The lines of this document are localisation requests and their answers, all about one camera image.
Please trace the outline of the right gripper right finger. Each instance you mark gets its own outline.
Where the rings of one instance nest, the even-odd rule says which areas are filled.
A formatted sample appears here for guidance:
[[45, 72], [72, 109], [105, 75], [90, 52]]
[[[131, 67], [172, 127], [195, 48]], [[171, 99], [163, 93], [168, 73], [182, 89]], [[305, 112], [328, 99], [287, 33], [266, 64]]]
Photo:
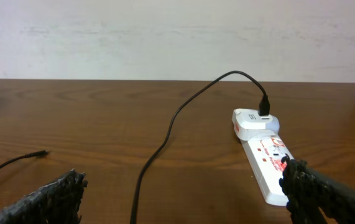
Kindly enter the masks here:
[[307, 162], [282, 158], [279, 180], [287, 196], [286, 208], [293, 223], [355, 223], [355, 190], [309, 168]]

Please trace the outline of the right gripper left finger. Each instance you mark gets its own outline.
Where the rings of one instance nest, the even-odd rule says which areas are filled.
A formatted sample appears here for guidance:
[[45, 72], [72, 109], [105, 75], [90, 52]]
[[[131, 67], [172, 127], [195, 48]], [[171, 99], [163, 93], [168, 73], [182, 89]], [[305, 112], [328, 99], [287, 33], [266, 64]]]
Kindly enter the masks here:
[[0, 224], [79, 224], [84, 173], [70, 170], [0, 210]]

